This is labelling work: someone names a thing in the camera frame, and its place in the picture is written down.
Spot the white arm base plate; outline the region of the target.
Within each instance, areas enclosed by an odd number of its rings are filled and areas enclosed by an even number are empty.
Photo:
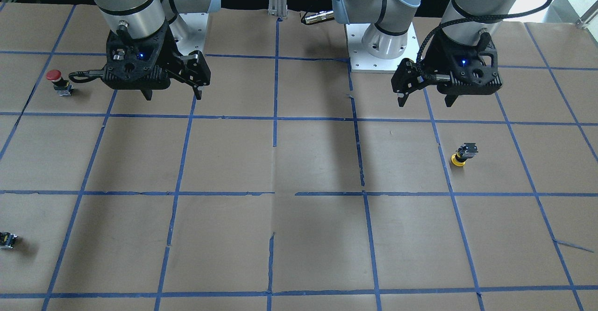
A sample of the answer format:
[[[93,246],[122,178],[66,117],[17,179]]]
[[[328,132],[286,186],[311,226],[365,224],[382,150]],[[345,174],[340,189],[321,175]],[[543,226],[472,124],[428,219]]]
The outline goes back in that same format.
[[[208,13],[179,14],[171,22],[170,29],[181,54],[204,51],[209,17]]]
[[[416,60],[420,48],[413,24],[399,36],[383,34],[374,24],[346,24],[345,30],[353,72],[394,73],[402,59]]]

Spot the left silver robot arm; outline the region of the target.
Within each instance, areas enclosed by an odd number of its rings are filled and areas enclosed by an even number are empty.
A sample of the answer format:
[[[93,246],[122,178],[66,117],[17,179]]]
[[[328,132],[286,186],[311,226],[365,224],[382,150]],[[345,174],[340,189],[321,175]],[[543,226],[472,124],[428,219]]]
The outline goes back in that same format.
[[[492,34],[516,0],[450,0],[439,25],[415,59],[403,58],[391,79],[398,105],[428,85],[446,106],[462,95],[491,95],[502,87]],[[373,56],[397,58],[421,0],[332,0],[340,24],[367,24],[363,46]]]

